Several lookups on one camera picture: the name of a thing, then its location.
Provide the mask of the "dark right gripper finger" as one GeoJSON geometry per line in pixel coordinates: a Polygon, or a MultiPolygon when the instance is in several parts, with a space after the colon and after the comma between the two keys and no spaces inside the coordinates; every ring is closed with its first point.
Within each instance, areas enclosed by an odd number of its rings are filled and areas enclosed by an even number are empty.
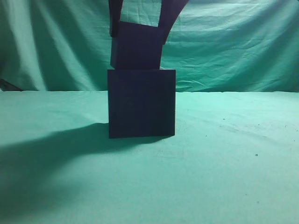
{"type": "Polygon", "coordinates": [[[162,0],[159,28],[163,32],[163,44],[166,43],[172,26],[189,0],[162,0]]]}

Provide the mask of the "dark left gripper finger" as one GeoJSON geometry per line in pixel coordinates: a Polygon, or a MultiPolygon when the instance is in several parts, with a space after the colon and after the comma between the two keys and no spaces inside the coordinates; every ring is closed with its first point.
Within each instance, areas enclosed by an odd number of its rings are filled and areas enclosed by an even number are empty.
{"type": "Polygon", "coordinates": [[[116,37],[119,29],[123,0],[109,0],[110,36],[116,37]]]}

